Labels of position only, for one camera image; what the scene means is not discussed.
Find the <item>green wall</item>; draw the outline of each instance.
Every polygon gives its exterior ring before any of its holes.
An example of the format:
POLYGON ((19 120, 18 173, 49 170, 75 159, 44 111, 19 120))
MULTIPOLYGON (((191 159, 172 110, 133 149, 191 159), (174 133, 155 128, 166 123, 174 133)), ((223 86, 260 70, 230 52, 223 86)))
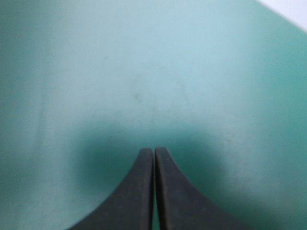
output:
POLYGON ((251 226, 302 230, 306 118, 307 35, 255 1, 0 1, 2 230, 69 227, 156 146, 251 226))

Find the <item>teal surface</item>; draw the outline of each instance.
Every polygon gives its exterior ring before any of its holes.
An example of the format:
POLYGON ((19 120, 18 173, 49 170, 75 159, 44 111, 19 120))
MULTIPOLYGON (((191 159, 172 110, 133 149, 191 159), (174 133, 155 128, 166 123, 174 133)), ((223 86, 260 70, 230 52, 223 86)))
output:
POLYGON ((306 118, 307 34, 255 1, 0 1, 2 230, 67 228, 156 146, 256 229, 307 229, 306 118))

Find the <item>black rubber object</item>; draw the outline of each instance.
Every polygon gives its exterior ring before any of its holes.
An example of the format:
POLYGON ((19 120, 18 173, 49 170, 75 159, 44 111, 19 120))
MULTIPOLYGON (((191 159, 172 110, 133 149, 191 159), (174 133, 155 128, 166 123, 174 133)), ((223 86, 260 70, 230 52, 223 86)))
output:
POLYGON ((151 149, 140 150, 131 170, 110 197, 70 230, 151 230, 153 162, 151 149))
POLYGON ((166 148, 155 150, 160 230, 251 230, 205 198, 184 176, 166 148))

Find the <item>mint green background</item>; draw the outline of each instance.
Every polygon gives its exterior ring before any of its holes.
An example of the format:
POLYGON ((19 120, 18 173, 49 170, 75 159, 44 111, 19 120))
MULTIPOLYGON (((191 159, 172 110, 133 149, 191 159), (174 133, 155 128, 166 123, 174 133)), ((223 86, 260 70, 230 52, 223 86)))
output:
POLYGON ((67 228, 156 146, 251 226, 305 229, 306 118, 307 35, 255 1, 0 1, 2 230, 67 228))

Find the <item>curved black prong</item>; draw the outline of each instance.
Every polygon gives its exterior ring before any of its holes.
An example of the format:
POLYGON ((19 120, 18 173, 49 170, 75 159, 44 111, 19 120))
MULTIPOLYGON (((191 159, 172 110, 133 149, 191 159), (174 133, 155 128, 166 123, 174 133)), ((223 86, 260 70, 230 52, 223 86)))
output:
POLYGON ((151 149, 140 150, 134 165, 116 190, 70 230, 152 229, 153 162, 151 149))
POLYGON ((155 150, 161 230, 251 230, 205 198, 176 166, 166 148, 155 150))

